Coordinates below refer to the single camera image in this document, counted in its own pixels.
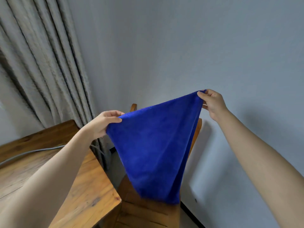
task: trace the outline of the wooden chair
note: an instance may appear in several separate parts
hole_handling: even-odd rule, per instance
[[[131,112],[137,110],[132,104]],[[202,127],[202,119],[196,126],[189,155]],[[104,228],[178,228],[180,204],[166,203],[142,199],[133,188],[127,175],[121,181],[118,190],[122,199],[114,210],[104,218]]]

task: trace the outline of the gray cable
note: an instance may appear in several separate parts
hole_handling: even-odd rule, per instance
[[[35,150],[27,151],[27,152],[24,152],[24,153],[20,153],[20,154],[18,154],[18,155],[15,155],[15,156],[13,156],[13,157],[10,157],[10,158],[4,160],[3,162],[0,162],[0,166],[2,166],[3,164],[5,164],[5,163],[7,163],[7,162],[9,162],[9,161],[11,161],[11,160],[17,158],[17,157],[26,155],[26,154],[28,154],[28,153],[35,153],[35,152],[39,152],[39,151],[52,150],[52,149],[59,149],[59,148],[62,148],[62,147],[64,147],[64,146],[65,146],[65,145],[57,146],[57,147],[53,147],[53,148],[35,149]],[[97,150],[99,150],[99,151],[104,155],[104,153],[103,153],[97,146],[94,146],[94,145],[90,145],[90,146],[96,148]]]

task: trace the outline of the wooden table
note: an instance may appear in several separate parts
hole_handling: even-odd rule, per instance
[[[26,151],[65,145],[77,131],[75,122],[70,120],[0,146],[0,162]],[[58,151],[32,153],[0,168],[0,212],[24,182]],[[50,227],[91,228],[120,202],[118,193],[89,149]]]

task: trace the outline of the wood grain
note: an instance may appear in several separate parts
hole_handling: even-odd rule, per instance
[[[0,146],[0,161],[29,150],[66,144],[77,133],[73,120]],[[28,154],[0,168],[0,212],[10,198],[59,149]],[[121,199],[89,149],[51,228],[91,228]]]
[[[131,106],[131,112],[137,105]],[[199,118],[192,139],[189,155],[202,128]],[[180,220],[180,204],[169,205],[163,202],[143,199],[133,188],[127,175],[118,187],[122,204],[104,218],[104,228],[178,228]]]

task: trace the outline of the microfiber towel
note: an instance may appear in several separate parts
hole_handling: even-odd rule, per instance
[[[135,190],[143,198],[179,203],[179,191],[203,105],[194,92],[126,113],[111,123],[111,138]]]

